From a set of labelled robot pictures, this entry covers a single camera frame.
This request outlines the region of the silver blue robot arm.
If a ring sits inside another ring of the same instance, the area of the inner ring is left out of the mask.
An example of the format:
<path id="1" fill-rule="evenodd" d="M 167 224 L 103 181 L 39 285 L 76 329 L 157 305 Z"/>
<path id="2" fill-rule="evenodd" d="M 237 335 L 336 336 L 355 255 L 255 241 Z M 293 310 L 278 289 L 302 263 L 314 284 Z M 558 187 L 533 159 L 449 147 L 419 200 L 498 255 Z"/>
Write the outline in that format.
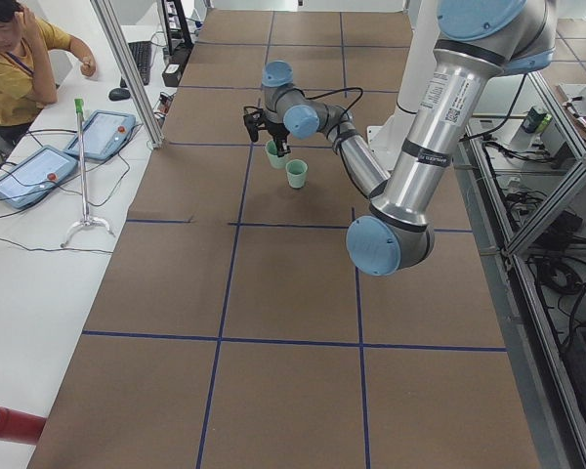
<path id="1" fill-rule="evenodd" d="M 360 271 L 388 276 L 429 256 L 435 238 L 426 210 L 485 85 L 548 66 L 557 17 L 554 1 L 440 1 L 436 68 L 392 171 L 381 167 L 346 110 L 315 103 L 294 85 L 289 63 L 264 66 L 260 121 L 277 149 L 288 150 L 289 135 L 324 135 L 369 201 L 368 215 L 354 220 L 346 235 Z"/>

